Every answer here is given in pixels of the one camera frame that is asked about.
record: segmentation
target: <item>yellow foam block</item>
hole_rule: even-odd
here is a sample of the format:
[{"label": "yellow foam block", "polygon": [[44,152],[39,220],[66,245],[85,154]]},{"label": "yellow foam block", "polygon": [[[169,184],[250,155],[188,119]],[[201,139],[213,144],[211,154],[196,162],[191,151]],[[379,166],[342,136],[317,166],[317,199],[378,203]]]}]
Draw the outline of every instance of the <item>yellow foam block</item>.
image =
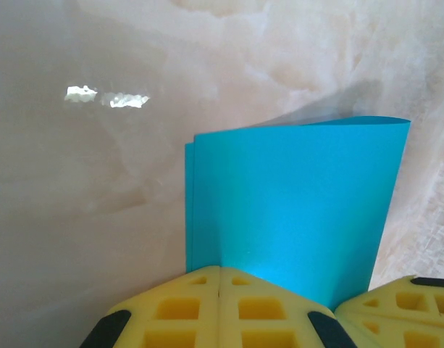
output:
[{"label": "yellow foam block", "polygon": [[353,312],[336,314],[358,347],[444,348],[444,328]]},{"label": "yellow foam block", "polygon": [[207,267],[114,306],[131,316],[114,348],[215,348],[219,267]]},{"label": "yellow foam block", "polygon": [[416,285],[423,283],[417,280],[408,276],[388,283],[342,303],[335,313],[339,318],[359,313],[444,328],[444,287]]},{"label": "yellow foam block", "polygon": [[220,348],[325,347],[309,313],[334,318],[326,307],[233,268],[220,274]]},{"label": "yellow foam block", "polygon": [[[360,348],[377,348],[365,335]],[[80,348],[357,348],[326,307],[207,267],[114,306]]]}]

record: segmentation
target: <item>white marble background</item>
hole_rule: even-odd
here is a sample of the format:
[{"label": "white marble background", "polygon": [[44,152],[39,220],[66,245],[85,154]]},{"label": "white marble background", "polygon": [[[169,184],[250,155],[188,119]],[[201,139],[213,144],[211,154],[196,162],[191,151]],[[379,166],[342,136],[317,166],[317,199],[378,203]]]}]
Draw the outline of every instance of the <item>white marble background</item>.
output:
[{"label": "white marble background", "polygon": [[[29,2],[0,4],[0,347],[77,347],[183,273],[200,132],[412,120],[372,285],[444,277],[444,0]],[[151,99],[64,102],[84,84]]]}]

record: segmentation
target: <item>folded blue paper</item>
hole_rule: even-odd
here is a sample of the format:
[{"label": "folded blue paper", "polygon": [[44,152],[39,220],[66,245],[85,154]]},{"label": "folded blue paper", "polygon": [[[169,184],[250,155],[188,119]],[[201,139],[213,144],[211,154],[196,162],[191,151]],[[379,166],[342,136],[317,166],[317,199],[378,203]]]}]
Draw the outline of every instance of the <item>folded blue paper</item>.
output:
[{"label": "folded blue paper", "polygon": [[409,126],[368,116],[196,136],[187,271],[235,267],[331,309],[365,292]]}]

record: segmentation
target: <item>black edge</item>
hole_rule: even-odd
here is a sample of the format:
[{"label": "black edge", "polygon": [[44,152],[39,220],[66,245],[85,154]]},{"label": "black edge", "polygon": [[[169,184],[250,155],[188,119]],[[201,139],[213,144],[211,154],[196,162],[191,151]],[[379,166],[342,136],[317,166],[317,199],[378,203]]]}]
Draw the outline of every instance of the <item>black edge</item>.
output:
[{"label": "black edge", "polygon": [[324,348],[358,348],[336,319],[320,312],[309,312],[308,317]]},{"label": "black edge", "polygon": [[435,286],[437,288],[444,288],[444,279],[440,278],[413,278],[410,280],[414,285]]},{"label": "black edge", "polygon": [[80,348],[113,348],[132,313],[119,310],[100,319]]}]

